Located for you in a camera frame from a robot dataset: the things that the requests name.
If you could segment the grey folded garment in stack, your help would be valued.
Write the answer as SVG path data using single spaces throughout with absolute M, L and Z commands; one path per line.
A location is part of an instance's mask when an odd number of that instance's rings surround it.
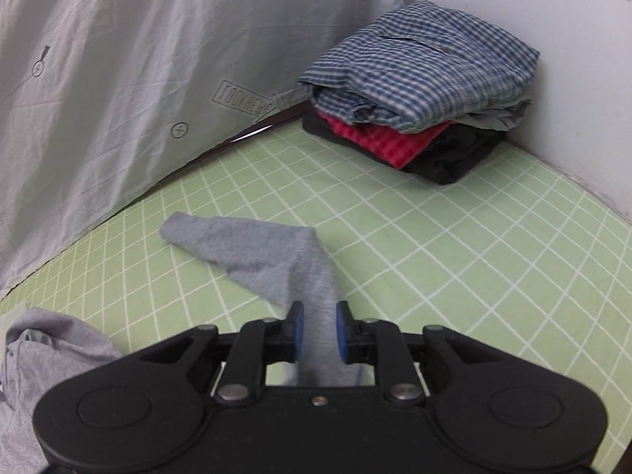
M 492 107 L 478 111 L 478 113 L 467 113 L 455 118 L 454 122 L 482 130 L 508 132 L 522 123 L 531 103 L 531 98 L 526 96 L 526 98 L 511 102 L 506 107 Z

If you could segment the grey zip hoodie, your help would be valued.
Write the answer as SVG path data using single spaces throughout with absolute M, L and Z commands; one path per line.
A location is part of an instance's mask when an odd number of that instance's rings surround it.
M 300 301 L 304 335 L 298 363 L 286 369 L 295 386 L 343 387 L 362 382 L 360 365 L 345 365 L 337 347 L 340 291 L 330 257 L 310 227 L 177 212 L 160 228 L 163 240 L 217 264 L 228 277 L 283 307 Z M 6 331 L 1 364 L 1 470 L 39 473 L 47 461 L 32 413 L 55 385 L 120 358 L 100 331 L 68 314 L 26 310 Z

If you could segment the red checked folded garment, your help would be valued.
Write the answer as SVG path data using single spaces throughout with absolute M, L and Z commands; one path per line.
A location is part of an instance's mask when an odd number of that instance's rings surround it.
M 318 118 L 325 120 L 334 135 L 351 141 L 384 160 L 388 165 L 401 169 L 422 153 L 435 138 L 452 125 L 451 121 L 434 125 L 421 132 L 403 134 L 392 127 L 362 124 L 350 125 L 319 111 Z

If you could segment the pale grey carrot-print sheet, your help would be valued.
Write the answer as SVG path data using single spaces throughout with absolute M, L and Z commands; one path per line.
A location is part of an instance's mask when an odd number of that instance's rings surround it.
M 1 0 L 1 289 L 307 97 L 404 0 Z

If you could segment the blue plaid folded shirt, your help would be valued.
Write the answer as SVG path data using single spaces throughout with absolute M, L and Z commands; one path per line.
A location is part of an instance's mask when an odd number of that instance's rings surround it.
M 325 115 L 412 134 L 526 98 L 538 61 L 506 30 L 419 1 L 348 36 L 299 81 Z

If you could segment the green checked bed sheet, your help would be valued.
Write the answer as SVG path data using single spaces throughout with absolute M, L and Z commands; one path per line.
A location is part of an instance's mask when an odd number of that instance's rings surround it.
M 123 352 L 271 304 L 162 240 L 175 212 L 316 229 L 352 311 L 407 332 L 443 324 L 582 381 L 608 409 L 596 465 L 631 441 L 631 227 L 524 151 L 498 147 L 437 187 L 298 124 L 186 169 L 29 276 L 1 303 L 66 312 Z

